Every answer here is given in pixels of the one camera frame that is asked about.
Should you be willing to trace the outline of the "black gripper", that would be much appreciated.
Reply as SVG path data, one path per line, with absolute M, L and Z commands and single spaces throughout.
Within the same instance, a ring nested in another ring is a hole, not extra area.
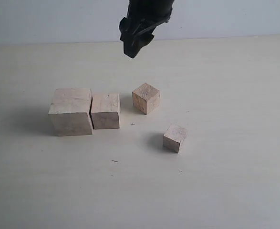
M 173 0 L 130 0 L 119 23 L 124 54 L 135 58 L 155 37 L 151 32 L 170 20 Z

